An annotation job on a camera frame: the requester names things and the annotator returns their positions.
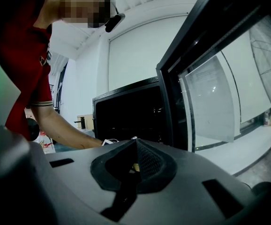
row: floor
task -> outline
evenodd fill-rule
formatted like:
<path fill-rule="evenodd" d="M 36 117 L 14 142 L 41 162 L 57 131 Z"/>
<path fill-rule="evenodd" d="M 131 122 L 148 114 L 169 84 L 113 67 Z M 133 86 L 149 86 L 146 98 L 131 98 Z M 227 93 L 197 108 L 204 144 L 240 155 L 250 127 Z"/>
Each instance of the floor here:
<path fill-rule="evenodd" d="M 271 182 L 271 149 L 261 160 L 236 177 L 251 188 L 263 181 Z"/>
<path fill-rule="evenodd" d="M 234 175 L 251 167 L 271 149 L 271 127 L 260 126 L 243 137 L 196 154 Z"/>

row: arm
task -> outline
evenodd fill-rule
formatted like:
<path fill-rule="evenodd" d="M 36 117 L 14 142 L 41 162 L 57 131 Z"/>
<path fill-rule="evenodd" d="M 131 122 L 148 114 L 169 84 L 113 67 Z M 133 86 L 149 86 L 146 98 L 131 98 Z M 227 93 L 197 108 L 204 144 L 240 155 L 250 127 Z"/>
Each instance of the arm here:
<path fill-rule="evenodd" d="M 31 106 L 40 127 L 55 141 L 77 149 L 95 148 L 102 145 L 99 139 L 90 137 L 71 126 L 52 106 Z"/>

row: headset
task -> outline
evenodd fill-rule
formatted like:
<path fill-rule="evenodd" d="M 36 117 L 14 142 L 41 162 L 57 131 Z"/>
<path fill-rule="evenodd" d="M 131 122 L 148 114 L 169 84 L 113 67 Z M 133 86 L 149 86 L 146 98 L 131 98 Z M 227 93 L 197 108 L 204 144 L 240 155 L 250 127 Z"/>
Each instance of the headset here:
<path fill-rule="evenodd" d="M 114 1 L 110 0 L 110 4 L 113 8 L 115 8 L 116 15 L 112 16 L 104 25 L 105 25 L 105 31 L 106 32 L 111 32 L 114 30 L 124 19 L 125 19 L 125 14 L 124 13 L 119 13 L 118 9 L 114 3 Z M 89 27 L 92 28 L 97 28 L 97 24 L 88 24 Z"/>

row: rectangular slot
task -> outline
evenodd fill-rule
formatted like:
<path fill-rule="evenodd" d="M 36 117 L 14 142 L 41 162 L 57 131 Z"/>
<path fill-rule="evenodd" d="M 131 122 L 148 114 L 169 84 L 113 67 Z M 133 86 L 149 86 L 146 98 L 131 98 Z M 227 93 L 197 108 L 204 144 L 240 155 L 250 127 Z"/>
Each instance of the rectangular slot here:
<path fill-rule="evenodd" d="M 237 200 L 215 179 L 202 182 L 226 218 L 243 209 Z"/>
<path fill-rule="evenodd" d="M 74 161 L 72 159 L 66 158 L 66 159 L 62 159 L 62 160 L 52 161 L 52 162 L 49 162 L 49 163 L 50 163 L 51 167 L 54 168 L 54 167 L 63 166 L 63 165 L 73 163 L 73 162 Z"/>

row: red shirt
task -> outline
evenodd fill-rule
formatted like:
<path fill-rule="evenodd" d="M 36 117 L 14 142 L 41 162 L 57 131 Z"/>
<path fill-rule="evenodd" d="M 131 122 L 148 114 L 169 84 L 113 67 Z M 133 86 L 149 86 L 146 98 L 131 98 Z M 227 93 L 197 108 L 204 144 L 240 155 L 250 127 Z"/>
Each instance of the red shirt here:
<path fill-rule="evenodd" d="M 21 91 L 6 127 L 30 139 L 24 109 L 52 105 L 47 52 L 52 26 L 33 27 L 44 0 L 25 0 L 0 31 L 0 65 Z"/>

